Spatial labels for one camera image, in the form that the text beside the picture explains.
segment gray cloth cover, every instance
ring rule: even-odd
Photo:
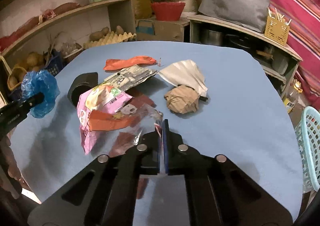
[[[270,0],[202,0],[199,12],[263,33]]]

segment blue basket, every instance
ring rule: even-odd
[[[306,107],[295,128],[303,168],[303,192],[320,188],[320,113]]]
[[[57,76],[57,74],[62,71],[63,63],[60,57],[60,52],[55,49],[52,50],[51,58],[47,67],[43,68],[43,70],[47,70],[50,72],[52,76]],[[12,101],[17,101],[22,97],[21,85],[17,87],[14,91],[12,91],[8,95],[9,99]]]

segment orange plastic bag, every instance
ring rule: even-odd
[[[115,60],[115,59],[109,59],[106,60],[106,65],[103,68],[105,71],[115,71],[120,70],[123,68],[131,67],[135,64],[156,64],[157,61],[148,56],[135,56],[128,60]]]

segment shelf compartment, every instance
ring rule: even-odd
[[[272,77],[277,78],[279,81],[282,81],[284,84],[286,84],[287,79],[285,78],[285,76],[282,76],[281,74],[279,74],[278,72],[276,72],[272,67],[270,63],[267,63],[265,61],[262,61],[260,59],[257,59],[255,57],[253,57],[257,62],[260,63],[260,65],[262,66],[264,72]]]
[[[242,33],[246,33],[249,34],[253,37],[256,37],[262,41],[266,41],[267,43],[278,47],[279,49],[282,49],[283,51],[285,51],[286,53],[288,53],[289,55],[291,55],[294,59],[296,59],[297,61],[303,61],[303,59],[300,57],[300,55],[298,53],[296,53],[289,45],[286,44],[286,46],[282,46],[281,44],[267,38],[266,36],[264,36],[263,33],[258,33],[252,30],[249,30],[247,28],[244,28],[240,25],[234,24],[234,23],[230,23],[227,21],[223,21],[223,20],[219,20],[213,17],[209,17],[209,16],[205,16],[205,15],[195,15],[195,16],[188,16],[187,17],[189,20],[192,21],[196,21],[196,22],[200,22],[200,23],[211,23],[214,25],[219,25],[219,26],[223,26],[226,28],[230,28]]]
[[[57,17],[48,20],[38,26],[36,26],[35,28],[33,28],[32,30],[30,30],[29,32],[27,32],[25,35],[23,35],[21,38],[19,38],[18,40],[16,40],[12,45],[10,45],[8,48],[6,48],[1,55],[5,56],[5,55],[9,55],[11,52],[17,50],[18,48],[20,48],[25,42],[27,42],[28,40],[30,40],[32,37],[36,36],[38,33],[46,30],[47,28],[49,28],[52,25],[55,25],[58,22],[61,22],[69,17],[84,13],[84,12],[88,12],[90,10],[94,10],[94,9],[98,9],[101,8],[103,6],[109,6],[109,5],[113,5],[119,2],[123,2],[123,1],[129,1],[129,0],[106,0],[106,1],[101,1],[101,2],[97,2],[97,3],[92,3],[68,12],[65,12],[63,14],[58,15]]]

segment red plastic bag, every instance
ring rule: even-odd
[[[115,59],[108,59],[106,60],[106,65],[103,68],[105,71],[115,71],[120,70],[123,68],[131,67],[135,64],[156,64],[157,61],[148,56],[135,56],[128,60],[115,60]]]
[[[16,40],[18,40],[18,37],[16,36],[15,33],[11,34],[10,36],[4,36],[0,38],[0,51],[3,51],[6,48],[8,48]]]
[[[55,18],[56,14],[53,10],[47,9],[44,11],[44,13],[39,18],[39,23],[43,23],[45,21],[51,20],[52,18]]]

